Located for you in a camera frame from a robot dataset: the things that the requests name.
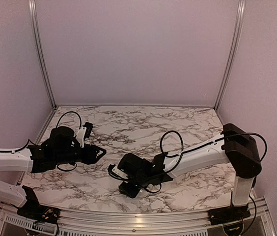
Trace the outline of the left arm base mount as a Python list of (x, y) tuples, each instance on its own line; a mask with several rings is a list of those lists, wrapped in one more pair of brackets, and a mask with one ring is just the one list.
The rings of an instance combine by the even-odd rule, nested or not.
[(51, 224), (57, 223), (59, 213), (59, 208), (43, 205), (24, 205), (17, 210), (17, 214), (20, 216), (35, 220), (36, 222), (47, 222)]

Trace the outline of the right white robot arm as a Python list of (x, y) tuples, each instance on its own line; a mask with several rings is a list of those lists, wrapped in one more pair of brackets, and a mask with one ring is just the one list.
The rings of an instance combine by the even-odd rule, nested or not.
[(110, 167), (110, 174), (122, 180), (119, 186), (122, 194), (135, 198), (150, 185), (162, 185), (194, 170), (230, 163), (236, 176), (231, 205), (225, 208), (224, 215), (235, 220), (244, 212), (253, 181), (262, 170), (256, 136), (228, 123), (220, 134), (179, 154), (162, 151), (148, 161), (128, 153), (117, 166)]

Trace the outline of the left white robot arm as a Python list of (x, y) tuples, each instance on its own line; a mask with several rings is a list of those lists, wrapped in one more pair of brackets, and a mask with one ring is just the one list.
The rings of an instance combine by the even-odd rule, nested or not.
[[(82, 127), (77, 133), (60, 126), (52, 129), (41, 145), (28, 145), (19, 149), (0, 149), (0, 172), (17, 171), (43, 173), (62, 164), (97, 163), (107, 151), (96, 145), (85, 144), (91, 128)], [(24, 207), (33, 219), (43, 215), (43, 207), (30, 187), (16, 186), (0, 180), (0, 201), (18, 208)]]

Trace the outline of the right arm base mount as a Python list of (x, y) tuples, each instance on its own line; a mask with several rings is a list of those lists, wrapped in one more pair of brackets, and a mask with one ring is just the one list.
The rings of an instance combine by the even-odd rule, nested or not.
[(226, 206), (208, 210), (211, 225), (225, 224), (251, 216), (248, 205)]

